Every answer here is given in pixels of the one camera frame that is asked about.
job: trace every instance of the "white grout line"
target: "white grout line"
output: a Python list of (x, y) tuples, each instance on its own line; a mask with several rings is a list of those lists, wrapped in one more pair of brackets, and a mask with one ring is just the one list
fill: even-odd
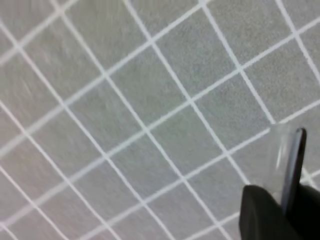
[[(54, 90), (54, 88), (50, 85), (49, 81), (42, 74), (42, 72), (38, 69), (35, 63), (30, 59), (25, 50), (19, 46), (17, 40), (14, 36), (9, 32), (7, 27), (0, 22), (0, 28), (4, 32), (4, 34), (12, 41), (14, 46), (19, 50), (25, 61), (29, 64), (31, 69), (37, 74), (39, 79), (46, 85), (51, 94), (55, 97), (55, 99), (61, 104), (64, 110), (69, 114), (69, 116), (74, 121), (79, 121), (76, 119), (73, 113), (69, 110), (69, 108), (65, 105), (62, 98), (58, 95), (58, 93)], [(111, 227), (106, 223), (106, 221), (96, 212), (96, 210), (89, 204), (89, 202), (83, 197), (83, 195), (76, 189), (76, 187), (70, 182), (70, 180), (64, 175), (64, 173), (59, 169), (59, 167), (55, 164), (55, 162), (50, 158), (50, 156), (42, 149), (42, 147), (33, 139), (33, 137), (23, 128), (23, 126), (19, 123), (19, 121), (13, 116), (12, 113), (8, 109), (6, 109), (7, 114), (10, 116), (11, 120), (17, 125), (17, 127), (22, 131), (22, 133), (29, 139), (29, 141), (37, 148), (37, 150), (44, 156), (44, 158), (48, 161), (48, 163), (53, 167), (53, 169), (59, 174), (59, 176), (68, 184), (68, 186), (74, 191), (74, 193), (79, 197), (79, 199), (84, 203), (84, 205), (91, 211), (91, 213), (105, 225), (105, 227), (111, 232), (111, 234), (117, 240), (121, 240), (118, 234), (111, 229)]]
[(310, 57), (307, 48), (305, 47), (304, 43), (302, 42), (302, 39), (300, 37), (300, 35), (297, 33), (297, 30), (295, 28), (294, 23), (292, 22), (282, 0), (275, 0), (278, 8), (280, 9), (282, 16), (286, 22), (286, 24), (289, 26), (296, 42), (298, 43), (298, 46), (300, 48), (300, 50), (302, 51), (309, 67), (311, 68), (316, 80), (318, 81), (318, 83), (320, 84), (320, 73), (319, 70), (317, 69), (317, 66), (315, 65), (314, 61), (312, 60), (312, 58)]
[(0, 223), (0, 227), (12, 238), (12, 240), (19, 240), (14, 233), (9, 230), (5, 225)]
[[(179, 81), (177, 75), (174, 73), (173, 69), (171, 68), (171, 66), (169, 65), (169, 63), (167, 62), (167, 60), (165, 59), (165, 57), (163, 56), (163, 54), (161, 53), (160, 49), (158, 48), (158, 46), (156, 45), (155, 41), (152, 39), (150, 33), (148, 32), (148, 30), (146, 29), (145, 25), (143, 24), (142, 20), (140, 19), (140, 17), (138, 16), (136, 10), (134, 9), (134, 7), (131, 5), (129, 0), (123, 0), (123, 3), (125, 4), (126, 8), (128, 9), (129, 13), (131, 14), (131, 16), (133, 17), (133, 19), (135, 20), (136, 24), (139, 26), (140, 30), (142, 31), (142, 33), (144, 34), (144, 36), (147, 38), (148, 42), (151, 43), (151, 46), (153, 48), (153, 50), (155, 51), (155, 53), (157, 54), (157, 56), (159, 57), (159, 59), (161, 60), (161, 62), (163, 63), (163, 65), (165, 66), (166, 70), (168, 71), (168, 73), (171, 75), (171, 77), (173, 78), (173, 80), (175, 81), (175, 83), (177, 84), (178, 88), (180, 89), (180, 91), (182, 92), (182, 94), (186, 97), (187, 101), (189, 102), (189, 104), (192, 106), (192, 108), (195, 110), (195, 112), (197, 113), (197, 115), (200, 117), (200, 119), (202, 120), (202, 122), (204, 122), (204, 118), (201, 118), (201, 114), (199, 109), (197, 108), (197, 106), (195, 105), (195, 103), (191, 100), (189, 94), (187, 93), (186, 89), (184, 88), (184, 86), (181, 84), (181, 82)], [(220, 229), (220, 231), (222, 232), (222, 234), (228, 239), (231, 240), (231, 237), (228, 235), (228, 233), (226, 232), (226, 230), (219, 224), (219, 222), (217, 221), (216, 217), (213, 215), (213, 213), (210, 211), (210, 209), (208, 208), (208, 206), (205, 204), (205, 202), (200, 198), (200, 196), (198, 195), (198, 193), (192, 188), (192, 186), (189, 184), (189, 182), (184, 178), (184, 176), (181, 174), (181, 172), (179, 171), (179, 169), (176, 167), (176, 165), (172, 162), (172, 160), (169, 158), (169, 156), (167, 155), (167, 153), (165, 152), (165, 150), (163, 149), (163, 147), (158, 143), (158, 141), (155, 139), (155, 137), (148, 131), (148, 129), (144, 126), (143, 122), (140, 120), (139, 121), (141, 126), (146, 130), (146, 133), (148, 134), (148, 136), (150, 137), (151, 141), (155, 144), (155, 146), (158, 148), (158, 150), (161, 152), (161, 154), (163, 155), (163, 157), (166, 159), (166, 161), (169, 163), (169, 165), (171, 166), (171, 168), (173, 169), (173, 171), (179, 176), (179, 178), (183, 181), (183, 183), (185, 184), (185, 186), (187, 187), (187, 189), (190, 191), (190, 193), (194, 196), (194, 198), (198, 201), (198, 203), (200, 204), (200, 206), (203, 208), (203, 210), (206, 212), (206, 214), (208, 215), (208, 217), (212, 220), (212, 222), (217, 225), (217, 227)], [(215, 133), (212, 131), (211, 135), (213, 136), (214, 140), (218, 143), (219, 145), (219, 139), (218, 137), (215, 135)]]

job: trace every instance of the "gray surface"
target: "gray surface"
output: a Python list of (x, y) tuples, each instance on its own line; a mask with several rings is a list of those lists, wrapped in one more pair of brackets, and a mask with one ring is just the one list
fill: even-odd
[(116, 224), (114, 230), (123, 240), (168, 240), (163, 230), (145, 209), (136, 211)]
[(18, 40), (53, 10), (50, 3), (43, 0), (2, 0), (0, 3), (1, 18)]
[(26, 51), (63, 98), (74, 94), (99, 75), (61, 20), (41, 32)]
[(0, 239), (2, 240), (13, 240), (13, 238), (5, 231), (0, 232)]
[(10, 230), (18, 239), (35, 240), (62, 240), (50, 224), (36, 211), (22, 217)]
[(269, 125), (240, 75), (218, 86), (196, 104), (227, 148), (238, 145)]
[[(283, 0), (297, 32), (305, 27), (304, 46), (292, 39), (277, 47), (291, 31), (275, 0), (211, 0), (207, 11), (197, 4), (0, 2), (0, 222), (18, 240), (118, 239), (113, 231), (118, 240), (225, 239), (218, 228), (204, 235), (215, 226), (212, 216), (239, 239), (233, 217), (244, 185), (240, 171), (259, 184), (268, 163), (267, 136), (241, 143), (270, 127), (266, 111), (275, 121), (289, 117), (306, 126), (304, 166), (320, 187), (320, 2)], [(65, 9), (66, 18), (55, 15), (55, 6)], [(150, 36), (160, 33), (155, 45), (142, 24)], [(12, 47), (8, 32), (27, 57)], [(240, 64), (263, 53), (245, 66), (246, 81), (233, 72), (231, 52)], [(102, 73), (92, 58), (105, 71), (113, 69), (110, 78), (130, 110), (114, 85), (93, 81)], [(62, 110), (57, 95), (73, 100), (68, 104), (76, 119)], [(219, 145), (236, 147), (236, 166)], [(102, 150), (114, 165), (102, 162)], [(102, 219), (113, 231), (103, 228)], [(0, 227), (0, 238), (4, 234)]]
[(198, 240), (225, 240), (226, 238), (222, 235), (222, 233), (219, 230), (213, 230), (197, 239)]
[(78, 172), (100, 156), (65, 112), (57, 115), (33, 136), (67, 176)]
[(216, 0), (208, 7), (241, 64), (290, 33), (275, 1)]
[(197, 3), (197, 0), (133, 0), (148, 31), (154, 35), (180, 17)]
[(71, 188), (51, 198), (41, 209), (70, 239), (77, 239), (99, 225), (98, 219)]
[(226, 159), (191, 178), (190, 184), (218, 220), (240, 208), (244, 184)]
[(134, 189), (143, 197), (154, 194), (178, 179), (178, 176), (147, 136), (143, 136), (113, 156), (112, 160)]
[(3, 146), (15, 136), (17, 136), (20, 131), (17, 126), (11, 121), (8, 115), (0, 109), (0, 145)]
[(185, 101), (151, 48), (143, 51), (111, 77), (146, 124), (154, 122)]
[(14, 214), (17, 209), (27, 204), (27, 201), (2, 173), (0, 173), (0, 180), (0, 218), (7, 219)]
[(75, 185), (105, 220), (115, 217), (137, 203), (129, 189), (106, 162)]
[(197, 94), (235, 69), (202, 11), (186, 19), (158, 44), (190, 95)]
[(320, 5), (318, 0), (283, 0), (283, 3), (297, 28), (319, 17)]
[(270, 169), (270, 154), (267, 151), (269, 134), (232, 155), (252, 184), (262, 186)]
[(238, 217), (236, 219), (226, 223), (224, 228), (233, 240), (241, 240), (240, 232), (239, 232), (239, 218)]
[(140, 129), (106, 81), (74, 103), (71, 109), (105, 151)]
[(3, 157), (1, 166), (32, 199), (40, 197), (63, 181), (28, 140)]
[(319, 83), (294, 40), (246, 72), (276, 121), (320, 97)]
[(4, 54), (12, 46), (9, 39), (3, 32), (0, 32), (0, 55)]
[(0, 98), (25, 127), (56, 106), (57, 102), (21, 55), (0, 69)]
[(171, 160), (188, 173), (221, 153), (191, 107), (187, 107), (153, 131)]
[(145, 41), (126, 7), (118, 0), (82, 0), (67, 15), (106, 68)]
[(312, 57), (314, 64), (317, 68), (320, 68), (320, 25), (306, 31), (301, 38)]
[(182, 240), (211, 224), (205, 211), (183, 185), (160, 196), (150, 207), (177, 240)]
[(108, 230), (105, 230), (105, 231), (95, 235), (91, 239), (92, 240), (115, 240), (115, 238), (112, 236), (112, 234)]

